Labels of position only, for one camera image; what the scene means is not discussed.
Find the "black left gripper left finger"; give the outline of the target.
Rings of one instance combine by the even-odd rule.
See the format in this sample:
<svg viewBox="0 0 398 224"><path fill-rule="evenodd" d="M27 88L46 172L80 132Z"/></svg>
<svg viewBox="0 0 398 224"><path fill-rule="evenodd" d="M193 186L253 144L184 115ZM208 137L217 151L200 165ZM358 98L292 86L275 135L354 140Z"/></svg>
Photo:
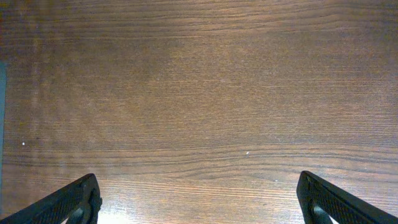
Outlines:
<svg viewBox="0 0 398 224"><path fill-rule="evenodd" d="M45 198L4 218L10 224L97 224L102 198L96 176L86 174Z"/></svg>

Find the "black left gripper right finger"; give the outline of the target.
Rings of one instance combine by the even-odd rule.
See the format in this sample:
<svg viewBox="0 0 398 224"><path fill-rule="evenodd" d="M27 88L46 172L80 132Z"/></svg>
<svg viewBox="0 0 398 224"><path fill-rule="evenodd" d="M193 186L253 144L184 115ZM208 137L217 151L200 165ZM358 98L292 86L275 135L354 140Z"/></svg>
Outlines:
<svg viewBox="0 0 398 224"><path fill-rule="evenodd" d="M397 217L306 170L300 174L296 192L306 224L397 223Z"/></svg>

